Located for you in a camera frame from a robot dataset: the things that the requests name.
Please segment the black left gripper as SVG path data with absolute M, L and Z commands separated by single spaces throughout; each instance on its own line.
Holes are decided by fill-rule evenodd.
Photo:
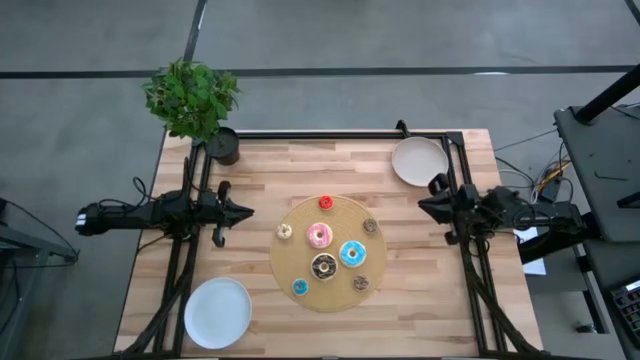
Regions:
M 218 248 L 225 245 L 224 228 L 228 227 L 227 214 L 225 213 L 227 202 L 229 200 L 231 183 L 222 181 L 219 183 L 216 192 L 206 190 L 202 193 L 202 223 L 204 225 L 215 225 L 212 235 L 212 241 Z M 234 217 L 234 225 L 251 218 L 255 212 L 254 209 L 233 204 L 235 212 L 245 213 Z

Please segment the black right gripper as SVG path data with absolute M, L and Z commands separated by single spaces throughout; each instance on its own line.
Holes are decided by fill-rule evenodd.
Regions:
M 449 224 L 451 230 L 445 234 L 448 245 L 456 245 L 469 239 L 467 226 L 475 206 L 475 186 L 464 184 L 454 193 L 450 193 L 449 181 L 444 173 L 437 174 L 428 185 L 431 197 L 418 201 L 438 224 Z

